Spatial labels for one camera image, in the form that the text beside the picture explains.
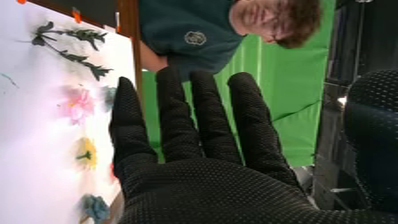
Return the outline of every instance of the wooden frame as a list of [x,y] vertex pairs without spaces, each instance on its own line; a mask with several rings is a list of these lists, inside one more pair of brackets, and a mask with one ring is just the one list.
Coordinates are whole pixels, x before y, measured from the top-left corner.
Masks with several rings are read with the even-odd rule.
[[[135,58],[135,85],[136,93],[140,97],[140,102],[143,101],[142,96],[142,65],[140,65],[140,29],[138,29],[138,0],[115,0],[117,1],[117,11],[119,11],[119,34],[131,38],[133,42],[133,58]],[[55,12],[72,17],[72,11],[58,7],[51,0],[28,0],[33,4],[51,9]],[[81,21],[90,25],[103,28],[103,24],[87,19],[81,15]]]

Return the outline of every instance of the dark fabric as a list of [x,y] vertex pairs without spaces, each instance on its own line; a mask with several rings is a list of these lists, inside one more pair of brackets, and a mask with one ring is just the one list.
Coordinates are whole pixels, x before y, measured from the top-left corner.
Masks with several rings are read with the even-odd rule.
[[398,71],[369,73],[351,86],[344,132],[369,208],[398,213]]
[[232,0],[138,0],[142,41],[167,56],[181,81],[191,71],[216,74],[243,37],[229,23]]
[[[167,134],[161,141],[163,145],[172,146],[167,149],[167,154],[181,156],[174,156],[172,161],[165,164],[154,164],[147,159],[152,157],[152,151],[147,151],[147,147],[142,150],[138,145],[131,145],[129,154],[122,153],[124,159],[115,160],[115,176],[124,193],[124,214],[119,223],[398,223],[398,217],[392,214],[376,211],[319,211],[310,206],[280,155],[268,108],[250,75],[236,74],[229,80],[247,166],[239,165],[234,160],[234,143],[231,143],[229,128],[223,126],[225,115],[220,109],[211,75],[200,73],[191,76],[193,94],[204,94],[204,96],[195,96],[195,105],[211,105],[215,108],[215,111],[211,108],[195,108],[197,113],[204,113],[199,115],[199,125],[206,121],[209,122],[199,128],[200,132],[207,132],[200,133],[200,143],[197,140],[188,140],[188,137],[197,138],[197,132],[188,116],[175,71],[165,68],[156,78],[161,136],[165,136],[165,132],[172,133]],[[136,136],[143,135],[142,131],[143,129],[136,129]],[[231,154],[215,152],[216,145],[223,146],[220,152],[227,148],[231,149]],[[197,149],[204,151],[206,156],[215,158],[199,155]],[[126,151],[124,147],[122,151],[117,149],[115,144],[115,157],[119,157],[119,152]]]

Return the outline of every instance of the gloved hand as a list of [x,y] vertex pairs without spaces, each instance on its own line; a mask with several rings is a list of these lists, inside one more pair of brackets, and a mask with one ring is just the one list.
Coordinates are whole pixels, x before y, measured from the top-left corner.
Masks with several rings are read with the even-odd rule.
[[231,134],[213,76],[191,74],[199,132],[179,76],[156,75],[161,150],[156,163],[131,82],[119,80],[110,122],[113,172],[124,194],[120,223],[398,223],[371,211],[319,211],[302,192],[271,127],[270,112],[247,73],[229,79],[243,158]]

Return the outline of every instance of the green leaf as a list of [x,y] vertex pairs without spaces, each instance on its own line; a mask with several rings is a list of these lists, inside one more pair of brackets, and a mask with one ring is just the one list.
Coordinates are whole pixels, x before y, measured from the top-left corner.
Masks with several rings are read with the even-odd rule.
[[74,54],[67,54],[67,53],[62,53],[60,52],[60,55],[62,55],[62,57],[69,60],[69,61],[76,61],[76,62],[81,62],[88,57],[85,57],[85,56],[78,56],[78,55],[74,55]]
[[104,43],[104,38],[103,37],[106,36],[106,34],[108,33],[103,33],[103,34],[95,33],[95,36],[94,36],[94,39],[97,39],[103,43]]
[[37,37],[33,38],[33,40],[32,40],[32,44],[33,44],[33,45],[39,45],[39,46],[44,46],[44,45],[46,45],[46,41],[44,41],[44,39],[42,39],[40,36],[37,36]]
[[94,30],[78,30],[78,31],[69,30],[65,34],[74,38],[78,38],[78,40],[87,41],[90,43],[94,50],[97,51],[95,40],[99,40],[104,43],[103,36],[106,35],[106,33],[99,34]]
[[101,68],[101,66],[90,67],[90,72],[92,72],[95,81],[99,81],[99,77],[104,77],[110,71],[111,69],[104,69]]
[[48,40],[56,41],[51,37],[48,37],[46,35],[40,35],[40,37],[44,37]]
[[37,28],[37,33],[44,33],[53,28],[53,22],[49,21],[44,26]]

